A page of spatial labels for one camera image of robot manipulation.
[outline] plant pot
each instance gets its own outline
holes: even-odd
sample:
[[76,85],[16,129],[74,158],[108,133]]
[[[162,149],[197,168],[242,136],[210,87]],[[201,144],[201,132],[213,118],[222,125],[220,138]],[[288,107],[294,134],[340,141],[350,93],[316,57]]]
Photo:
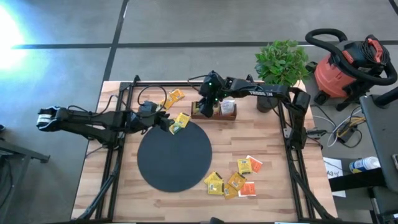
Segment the plant pot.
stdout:
[[269,96],[257,96],[257,110],[266,113],[278,105],[278,99]]

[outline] green plant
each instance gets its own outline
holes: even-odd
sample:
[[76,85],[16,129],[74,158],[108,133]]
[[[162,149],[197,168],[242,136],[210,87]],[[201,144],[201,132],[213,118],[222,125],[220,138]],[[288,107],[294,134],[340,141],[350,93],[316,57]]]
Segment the green plant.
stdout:
[[276,40],[272,45],[263,47],[256,58],[255,69],[259,78],[267,84],[292,86],[308,76],[305,69],[308,55],[303,47],[297,46],[297,41]]

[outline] potted plant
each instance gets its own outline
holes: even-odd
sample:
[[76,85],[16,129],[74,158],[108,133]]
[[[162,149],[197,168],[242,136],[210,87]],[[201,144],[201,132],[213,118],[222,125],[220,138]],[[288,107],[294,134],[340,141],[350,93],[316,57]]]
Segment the potted plant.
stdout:
[[[256,58],[257,65],[254,68],[266,84],[293,86],[308,76],[305,69],[308,55],[303,47],[297,46],[297,41],[276,40],[272,45],[263,47]],[[257,109],[260,112],[268,112],[277,105],[278,99],[274,97],[257,97]]]

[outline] vacuum hose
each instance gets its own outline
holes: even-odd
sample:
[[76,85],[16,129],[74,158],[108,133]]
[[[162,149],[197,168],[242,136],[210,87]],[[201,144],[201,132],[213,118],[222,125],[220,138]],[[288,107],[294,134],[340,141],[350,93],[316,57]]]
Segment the vacuum hose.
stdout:
[[386,72],[387,78],[374,77],[367,73],[361,72],[358,69],[354,68],[347,61],[341,50],[338,49],[336,46],[328,42],[313,38],[314,36],[321,34],[334,35],[339,39],[340,42],[347,40],[347,36],[342,31],[337,29],[316,29],[307,33],[305,36],[305,40],[312,45],[323,48],[332,53],[333,55],[336,55],[340,59],[339,66],[348,75],[351,75],[360,80],[371,82],[374,85],[381,85],[381,86],[391,85],[397,81],[397,72],[395,68],[392,66],[391,62],[387,62],[386,66],[384,67],[384,71]]

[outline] spray can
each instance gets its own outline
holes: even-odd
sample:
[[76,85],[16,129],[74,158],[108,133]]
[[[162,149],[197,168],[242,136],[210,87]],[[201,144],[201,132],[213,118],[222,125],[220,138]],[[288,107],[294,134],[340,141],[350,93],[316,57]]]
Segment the spray can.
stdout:
[[349,169],[353,174],[376,168],[380,168],[380,162],[379,159],[374,156],[358,159],[357,161],[351,162],[349,164]]

